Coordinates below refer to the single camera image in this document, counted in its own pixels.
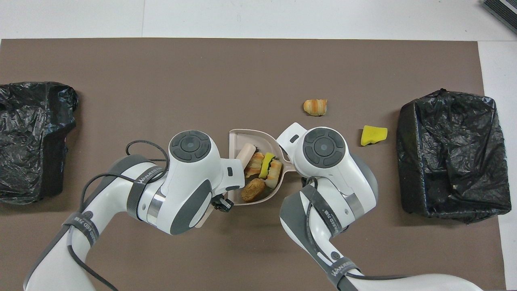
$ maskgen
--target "white tile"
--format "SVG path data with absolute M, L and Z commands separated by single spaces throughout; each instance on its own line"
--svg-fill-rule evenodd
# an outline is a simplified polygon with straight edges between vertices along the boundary
M 479 59 L 485 95 L 496 101 L 505 136 L 513 207 L 517 205 L 517 41 L 481 41 Z M 517 289 L 517 210 L 499 216 L 506 289 Z
M 0 0 L 0 38 L 140 37 L 144 0 Z
M 480 0 L 146 0 L 143 36 L 517 40 Z

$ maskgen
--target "trash bag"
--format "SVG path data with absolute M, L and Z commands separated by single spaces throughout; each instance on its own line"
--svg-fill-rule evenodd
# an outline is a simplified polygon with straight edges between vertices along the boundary
M 495 101 L 441 89 L 400 110 L 397 156 L 402 208 L 479 222 L 511 210 Z
M 65 137 L 77 105 L 64 84 L 0 85 L 0 202 L 22 205 L 61 193 Z

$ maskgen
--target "circular button pad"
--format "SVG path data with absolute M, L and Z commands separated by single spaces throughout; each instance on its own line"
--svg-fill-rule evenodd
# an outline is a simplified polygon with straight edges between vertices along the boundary
M 315 167 L 330 168 L 343 159 L 345 141 L 332 129 L 315 128 L 305 135 L 303 155 Z
M 208 135 L 190 130 L 176 135 L 169 145 L 173 157 L 185 163 L 194 163 L 202 160 L 211 149 Z

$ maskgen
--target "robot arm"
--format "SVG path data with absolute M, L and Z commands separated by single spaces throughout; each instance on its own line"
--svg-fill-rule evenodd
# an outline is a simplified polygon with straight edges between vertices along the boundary
M 157 180 L 163 171 L 139 155 L 116 161 L 109 170 L 112 176 L 102 179 L 84 203 L 84 209 L 65 221 L 38 258 L 25 279 L 24 290 L 95 290 L 69 253 L 69 245 L 83 262 L 118 212 L 128 212 L 168 234 L 180 234 L 195 226 L 210 204 L 228 211 L 233 204 L 222 193 L 244 186 L 240 161 L 220 158 L 214 141 L 195 130 L 172 138 L 169 167 Z
M 308 178 L 308 184 L 300 192 L 285 198 L 280 222 L 338 290 L 481 290 L 469 281 L 442 274 L 385 280 L 363 276 L 329 240 L 375 207 L 378 197 L 375 176 L 359 157 L 348 152 L 344 138 L 331 128 L 306 130 L 294 123 L 277 142 L 296 170 Z

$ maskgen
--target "brown mat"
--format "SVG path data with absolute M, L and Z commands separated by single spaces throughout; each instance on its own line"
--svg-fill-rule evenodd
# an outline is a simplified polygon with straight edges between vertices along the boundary
M 198 129 L 228 157 L 230 129 L 277 137 L 295 121 L 341 132 L 378 179 L 378 206 L 332 241 L 365 274 L 446 273 L 484 289 L 505 288 L 497 218 L 466 226 L 409 215 L 400 205 L 399 109 L 440 88 L 483 94 L 475 42 L 4 39 L 0 83 L 19 81 L 61 82 L 81 99 L 67 140 L 63 193 L 0 206 L 2 290 L 22 289 L 31 265 L 77 208 L 84 183 L 125 155 L 128 142 L 166 147 L 176 133 Z M 326 116 L 303 112 L 303 101 L 313 98 L 329 99 Z M 360 147 L 365 124 L 387 127 L 388 139 Z M 288 174 L 269 201 L 214 213 L 203 228 L 175 237 L 118 214 L 87 263 L 120 290 L 333 290 L 279 222 L 282 200 L 300 189 L 299 180 Z

